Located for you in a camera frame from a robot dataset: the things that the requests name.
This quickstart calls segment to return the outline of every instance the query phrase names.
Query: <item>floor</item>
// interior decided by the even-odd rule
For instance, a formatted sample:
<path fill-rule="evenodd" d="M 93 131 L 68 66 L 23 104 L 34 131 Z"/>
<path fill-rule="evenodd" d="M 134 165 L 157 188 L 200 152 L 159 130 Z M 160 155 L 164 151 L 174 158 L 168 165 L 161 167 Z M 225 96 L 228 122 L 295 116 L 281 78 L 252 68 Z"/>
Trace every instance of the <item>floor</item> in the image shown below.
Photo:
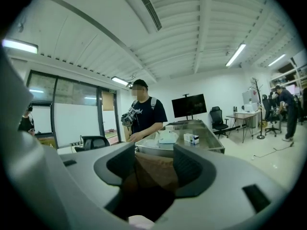
<path fill-rule="evenodd" d="M 307 122 L 303 125 L 297 125 L 294 145 L 289 148 L 286 147 L 290 145 L 290 142 L 282 141 L 286 134 L 286 123 L 282 123 L 282 134 L 278 132 L 277 137 L 274 137 L 271 132 L 263 140 L 256 137 L 252 139 L 251 135 L 247 133 L 245 141 L 242 143 L 242 132 L 242 129 L 239 132 L 232 131 L 229 138 L 220 136 L 220 142 L 225 147 L 225 155 L 250 162 L 274 179 L 285 190 L 290 191 L 306 160 Z"/>

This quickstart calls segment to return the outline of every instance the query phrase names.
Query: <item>man in dark clothes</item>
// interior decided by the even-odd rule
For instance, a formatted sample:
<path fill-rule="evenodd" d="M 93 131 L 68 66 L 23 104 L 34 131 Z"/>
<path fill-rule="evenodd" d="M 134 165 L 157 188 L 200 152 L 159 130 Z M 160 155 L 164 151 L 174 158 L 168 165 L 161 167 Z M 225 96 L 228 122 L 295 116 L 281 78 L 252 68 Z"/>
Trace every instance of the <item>man in dark clothes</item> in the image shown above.
<path fill-rule="evenodd" d="M 296 130 L 298 112 L 296 102 L 294 101 L 293 95 L 285 88 L 277 85 L 275 87 L 276 92 L 279 94 L 280 106 L 278 112 L 280 113 L 283 110 L 283 102 L 285 103 L 285 107 L 288 111 L 288 121 L 287 121 L 287 134 L 284 141 L 292 141 L 293 136 Z"/>
<path fill-rule="evenodd" d="M 30 104 L 20 121 L 18 130 L 29 132 L 32 136 L 34 136 L 35 135 L 34 121 L 33 118 L 29 117 L 29 114 L 31 113 L 32 110 L 33 107 Z"/>
<path fill-rule="evenodd" d="M 144 80 L 138 79 L 133 83 L 132 95 L 137 97 L 137 101 L 131 106 L 138 112 L 132 123 L 129 141 L 137 142 L 161 129 L 167 118 L 162 103 L 155 98 L 152 100 L 148 95 L 148 86 Z"/>

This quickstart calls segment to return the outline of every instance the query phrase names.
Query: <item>computer monitor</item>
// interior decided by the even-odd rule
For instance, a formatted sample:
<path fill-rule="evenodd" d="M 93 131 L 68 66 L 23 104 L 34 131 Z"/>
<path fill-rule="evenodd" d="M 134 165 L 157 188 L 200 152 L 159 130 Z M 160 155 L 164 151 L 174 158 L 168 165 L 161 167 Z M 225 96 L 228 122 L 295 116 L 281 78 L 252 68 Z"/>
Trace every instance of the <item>computer monitor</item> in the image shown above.
<path fill-rule="evenodd" d="M 206 113 L 206 103 L 203 94 L 172 100 L 175 117 L 184 117 Z"/>

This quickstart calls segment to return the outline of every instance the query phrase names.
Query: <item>ceiling light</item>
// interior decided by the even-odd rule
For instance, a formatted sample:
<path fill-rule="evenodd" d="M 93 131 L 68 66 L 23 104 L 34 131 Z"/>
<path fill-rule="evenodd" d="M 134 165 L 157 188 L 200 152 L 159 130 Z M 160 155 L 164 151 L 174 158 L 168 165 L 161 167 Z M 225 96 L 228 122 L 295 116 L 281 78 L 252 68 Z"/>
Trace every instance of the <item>ceiling light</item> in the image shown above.
<path fill-rule="evenodd" d="M 283 54 L 282 56 L 278 57 L 275 61 L 273 61 L 271 64 L 268 65 L 268 67 L 270 67 L 271 65 L 273 65 L 274 63 L 276 63 L 277 61 L 279 61 L 281 58 L 283 58 L 286 54 Z"/>
<path fill-rule="evenodd" d="M 29 90 L 30 92 L 35 92 L 35 93 L 44 93 L 44 91 L 41 90 Z"/>
<path fill-rule="evenodd" d="M 24 50 L 24 51 L 31 52 L 34 54 L 37 54 L 37 49 L 38 49 L 36 45 L 8 40 L 8 39 L 3 39 L 2 46 L 9 47 L 9 48 L 16 48 L 16 49 Z"/>
<path fill-rule="evenodd" d="M 121 84 L 123 84 L 123 85 L 125 85 L 125 86 L 128 84 L 127 81 L 125 81 L 125 80 L 123 80 L 123 79 L 120 79 L 120 78 L 118 78 L 118 77 L 112 77 L 111 80 L 113 80 L 113 81 L 115 81 L 115 82 L 118 82 L 118 83 L 121 83 Z"/>
<path fill-rule="evenodd" d="M 246 44 L 240 44 L 240 46 L 236 49 L 234 55 L 230 58 L 230 60 L 226 63 L 226 66 L 229 67 L 234 60 L 238 57 L 238 55 L 242 52 L 242 50 L 245 48 Z"/>

